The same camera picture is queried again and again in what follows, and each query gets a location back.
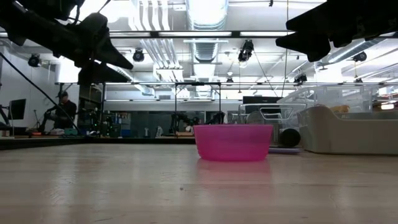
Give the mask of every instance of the purple object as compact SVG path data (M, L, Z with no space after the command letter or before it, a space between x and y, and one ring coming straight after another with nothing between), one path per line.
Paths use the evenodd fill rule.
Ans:
M195 140L202 159L210 161L261 161L268 155L272 125L196 125Z

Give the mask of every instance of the person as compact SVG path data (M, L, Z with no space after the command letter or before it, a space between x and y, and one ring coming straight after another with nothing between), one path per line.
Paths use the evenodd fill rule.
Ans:
M60 104L59 107L61 107L69 117L71 117L72 120L75 119L76 116L76 110L77 106L74 102L69 100L69 95L66 91L64 91L60 95ZM50 109L48 109L45 114L44 114L44 120L42 124L40 125L39 131L43 132L45 128L45 124L47 120L52 120L55 121L54 128L55 129L66 129L66 128L72 128L73 123L68 119L68 117L65 115L65 113L60 110L57 106L54 106Z

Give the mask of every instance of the fluorescent light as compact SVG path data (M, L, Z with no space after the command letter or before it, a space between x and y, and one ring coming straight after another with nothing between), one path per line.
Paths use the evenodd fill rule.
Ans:
M139 82L140 85L175 85L173 82Z
M160 37L230 37L232 32L212 31L185 31L185 32L159 32Z
M186 44L195 44L195 43L214 43L214 44L222 44L222 43L229 43L229 40L184 40Z
M227 83L227 82L223 82L223 83L221 83L222 85L232 85L232 84L234 84L234 85L257 85L257 83L255 82L255 83L251 83L251 82L245 82L245 83Z
M139 101L139 102L147 102L147 101L157 101L156 99L151 99L151 100L133 100L134 102Z
M212 100L178 100L178 101L182 101L182 102L211 102Z
M105 101L107 101L107 102L127 102L130 100L105 100Z
M0 32L0 37L5 37L5 38L7 38L8 37L8 34L7 34L7 32Z
M291 31L265 31L265 32L241 32L241 37L283 37L287 34L293 34Z
M131 85L132 83L105 83L106 85Z
M382 110L392 110L392 109L394 109L394 105L393 104L381 105L381 109Z
M150 32L110 32L111 38L125 38L125 37L150 37Z

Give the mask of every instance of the spotlight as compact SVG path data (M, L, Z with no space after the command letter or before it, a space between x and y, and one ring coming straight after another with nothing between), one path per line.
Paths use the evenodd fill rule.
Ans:
M298 75L294 78L294 83L301 85L307 81L307 75L305 73Z
M251 57L251 52L254 50L254 44L251 40L245 40L241 53L239 53L238 60L246 62Z
M354 62L364 62L368 58L365 52L361 52L353 57Z
M30 59L27 61L27 64L30 67L39 68L42 66L42 61L40 60L39 54L32 54Z
M145 59L144 53L142 53L142 49L141 48L136 48L136 52L132 56L132 59L135 62L142 62Z
M358 78L357 75L354 78L355 78L354 83L363 83L362 78Z

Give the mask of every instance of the wooden table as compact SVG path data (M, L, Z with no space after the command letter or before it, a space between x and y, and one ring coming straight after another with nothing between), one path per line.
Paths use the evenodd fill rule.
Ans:
M194 145L0 151L1 223L397 223L398 158L208 162Z

